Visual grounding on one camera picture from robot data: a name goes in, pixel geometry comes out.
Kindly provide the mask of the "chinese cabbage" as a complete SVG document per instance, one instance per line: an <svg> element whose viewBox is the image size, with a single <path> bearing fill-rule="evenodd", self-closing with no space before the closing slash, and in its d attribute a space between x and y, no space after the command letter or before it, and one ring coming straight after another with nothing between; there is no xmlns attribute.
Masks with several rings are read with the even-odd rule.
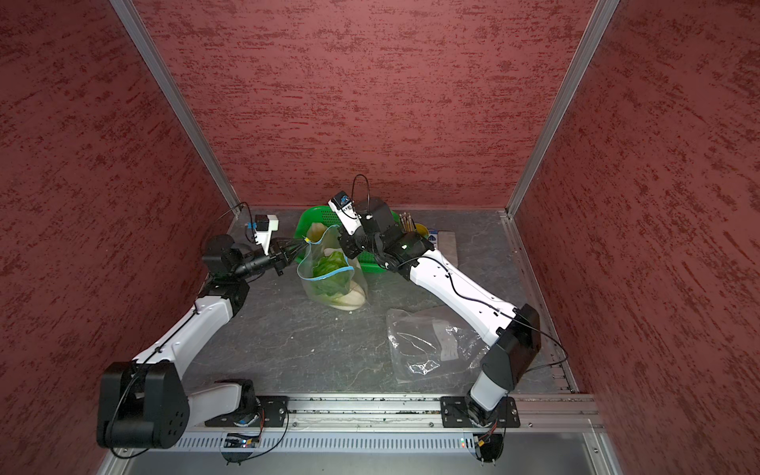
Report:
<svg viewBox="0 0 760 475"><path fill-rule="evenodd" d="M353 312L366 304L366 293L356 281L350 281L350 288L346 294L334 294L327 298L327 305L336 310Z"/></svg>
<svg viewBox="0 0 760 475"><path fill-rule="evenodd" d="M316 295L329 297L338 293L348 293L353 268L346 262L346 257L341 251L318 257L309 270L309 283Z"/></svg>

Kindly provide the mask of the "clear zipper bag blue seal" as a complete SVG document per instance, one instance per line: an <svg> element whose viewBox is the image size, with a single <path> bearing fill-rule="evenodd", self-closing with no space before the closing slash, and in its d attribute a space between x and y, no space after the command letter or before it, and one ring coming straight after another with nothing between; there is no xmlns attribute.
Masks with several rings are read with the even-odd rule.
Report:
<svg viewBox="0 0 760 475"><path fill-rule="evenodd" d="M346 256L339 237L338 225L312 224L306 233L306 251L297 273L310 300L353 312L366 304L367 283L358 259Z"/></svg>

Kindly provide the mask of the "spare clear zipper bag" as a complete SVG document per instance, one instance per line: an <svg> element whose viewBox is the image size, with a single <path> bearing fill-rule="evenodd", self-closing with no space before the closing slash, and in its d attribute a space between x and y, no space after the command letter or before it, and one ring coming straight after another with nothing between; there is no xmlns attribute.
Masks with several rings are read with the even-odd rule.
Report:
<svg viewBox="0 0 760 475"><path fill-rule="evenodd" d="M475 374L488 346L451 308L386 313L394 376L401 384Z"/></svg>

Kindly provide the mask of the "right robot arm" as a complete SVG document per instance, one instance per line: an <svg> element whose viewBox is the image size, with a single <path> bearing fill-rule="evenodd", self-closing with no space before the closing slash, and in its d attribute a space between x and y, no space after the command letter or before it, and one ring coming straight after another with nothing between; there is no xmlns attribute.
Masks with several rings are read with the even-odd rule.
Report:
<svg viewBox="0 0 760 475"><path fill-rule="evenodd" d="M480 427L494 424L497 409L542 349L540 316L492 295L451 264L433 243L396 222L388 205L371 198L362 210L340 192L329 202L340 220L338 241L350 257L370 253L383 269L426 289L480 336L488 350L465 397L467 415Z"/></svg>

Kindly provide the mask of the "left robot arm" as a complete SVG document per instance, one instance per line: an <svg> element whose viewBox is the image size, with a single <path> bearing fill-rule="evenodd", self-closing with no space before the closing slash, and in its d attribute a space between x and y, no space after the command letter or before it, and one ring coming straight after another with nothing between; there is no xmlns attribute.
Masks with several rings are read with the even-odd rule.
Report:
<svg viewBox="0 0 760 475"><path fill-rule="evenodd" d="M103 373L97 445L112 453L169 449L187 429L215 420L263 429L265 411L253 382L227 379L188 394L183 377L218 330L239 314L251 283L269 270L282 274L306 245L284 237L255 245L237 243L230 235L209 239L202 255L209 277L189 311L152 346Z"/></svg>

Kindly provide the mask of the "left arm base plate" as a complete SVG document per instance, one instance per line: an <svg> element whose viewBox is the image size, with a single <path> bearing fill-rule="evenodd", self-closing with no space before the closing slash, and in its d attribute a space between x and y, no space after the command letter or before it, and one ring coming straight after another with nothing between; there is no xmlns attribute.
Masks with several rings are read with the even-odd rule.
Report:
<svg viewBox="0 0 760 475"><path fill-rule="evenodd" d="M287 396L257 396L252 409L239 408L233 413L205 421L208 428L283 429L289 414Z"/></svg>

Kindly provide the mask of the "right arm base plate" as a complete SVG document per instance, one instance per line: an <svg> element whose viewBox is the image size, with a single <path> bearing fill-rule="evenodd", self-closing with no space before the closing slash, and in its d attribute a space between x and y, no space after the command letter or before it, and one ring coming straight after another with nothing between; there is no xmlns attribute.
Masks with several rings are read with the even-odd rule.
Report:
<svg viewBox="0 0 760 475"><path fill-rule="evenodd" d="M445 428L516 429L521 426L514 398L506 396L491 411L484 411L469 397L445 396L439 399Z"/></svg>

